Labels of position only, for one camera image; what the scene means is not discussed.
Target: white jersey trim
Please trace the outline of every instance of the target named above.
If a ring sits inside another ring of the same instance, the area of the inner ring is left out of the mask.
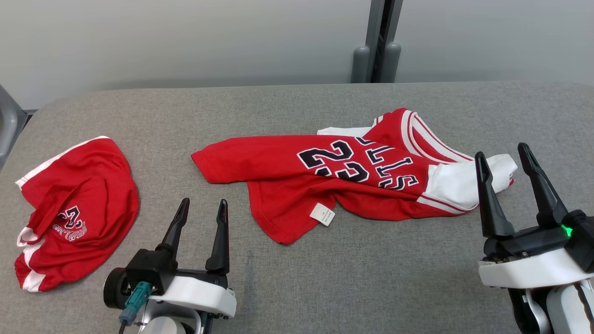
[[[318,130],[316,134],[330,135],[330,136],[346,136],[346,137],[363,137],[371,130],[371,127],[362,128],[334,128],[329,127]]]
[[[23,290],[27,290],[29,292],[39,292],[39,286],[43,282],[44,278],[45,274],[39,274],[32,269],[23,282]]]
[[[400,121],[400,136],[402,138],[402,142],[405,144],[406,149],[414,155],[422,156],[419,151],[413,146],[410,135],[409,135],[409,117],[412,114],[412,111],[407,110],[402,115],[402,120]]]
[[[466,162],[466,161],[472,161],[472,160],[474,160],[474,159],[472,159],[472,157],[470,157],[470,156],[468,156],[468,155],[466,155],[464,153],[460,153],[460,152],[452,149],[448,145],[444,144],[443,141],[441,141],[433,133],[433,131],[431,131],[431,129],[429,128],[429,126],[427,126],[427,124],[425,122],[423,122],[423,120],[421,119],[421,117],[417,113],[415,113],[413,117],[414,117],[414,119],[412,121],[413,128],[437,152],[439,152],[443,156],[449,157],[450,159],[452,159],[452,160],[454,160],[456,162]]]
[[[110,139],[109,137],[106,136],[98,136],[95,137],[93,139],[89,139],[87,141],[84,141],[80,144],[74,145],[72,147],[70,147],[69,149],[67,149],[66,151],[56,155],[55,157],[48,159],[46,162],[42,163],[41,165],[37,166],[34,170],[30,171],[29,173],[27,173],[25,176],[23,176],[22,178],[18,179],[15,183],[17,184],[18,188],[20,190],[23,190],[23,186],[25,183],[27,183],[27,181],[29,181],[31,178],[33,178],[35,175],[41,173],[44,169],[46,169],[47,167],[49,167],[54,161],[58,160],[60,157],[62,157],[63,155],[65,155],[66,153],[72,151],[73,149],[85,145],[86,143],[95,140],[95,139]]]
[[[423,196],[426,196],[426,193],[423,193],[416,201],[418,203],[429,205],[429,206],[435,207],[437,209],[443,210],[445,212],[453,213],[455,215],[461,215],[463,213],[470,211],[470,210],[464,210],[464,211],[458,210],[458,209],[454,208],[452,205],[448,205],[448,204],[445,204],[445,203],[442,203],[439,201],[435,201],[431,198],[423,197]]]
[[[37,239],[39,239],[39,236],[35,234],[35,232],[33,232],[33,229],[25,226],[23,230],[18,234],[17,246],[25,247],[26,245],[28,245],[26,241],[37,241]]]

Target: white wall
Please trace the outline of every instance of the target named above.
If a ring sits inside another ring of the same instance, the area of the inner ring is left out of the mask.
[[[89,90],[347,83],[371,0],[2,0],[23,109]]]
[[[592,0],[404,0],[396,82],[594,85]]]

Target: green indicator light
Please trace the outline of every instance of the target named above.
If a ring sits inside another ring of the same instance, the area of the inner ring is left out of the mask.
[[[571,232],[573,231],[572,228],[566,227],[565,225],[561,225],[561,227],[565,230],[565,233],[567,233],[567,236],[570,237],[571,236]]]

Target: red basketball jersey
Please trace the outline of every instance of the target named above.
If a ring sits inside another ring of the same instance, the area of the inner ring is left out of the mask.
[[[252,215],[264,232],[288,245],[318,222],[317,203],[370,219],[455,216],[476,207],[472,158],[443,144],[416,113],[398,109],[363,137],[231,138],[192,154],[210,183],[248,181]],[[509,155],[489,165],[494,188],[509,186]]]
[[[42,163],[17,185],[35,208],[17,238],[21,288],[40,292],[77,281],[99,267],[126,237],[138,191],[126,158],[101,136]]]

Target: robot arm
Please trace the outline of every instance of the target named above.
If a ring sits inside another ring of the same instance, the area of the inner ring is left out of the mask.
[[[594,333],[594,218],[568,212],[527,144],[518,145],[530,177],[538,226],[515,231],[491,187],[485,155],[475,156],[485,258],[484,285],[507,288],[516,323],[526,334]]]
[[[188,218],[185,198],[154,251],[141,249],[126,268],[113,269],[103,287],[103,300],[110,308],[124,310],[132,291],[148,283],[151,294],[140,313],[142,334],[209,334],[214,319],[235,316],[237,300],[228,288],[229,217],[226,200],[217,213],[213,251],[205,270],[178,269],[176,255],[182,227]]]

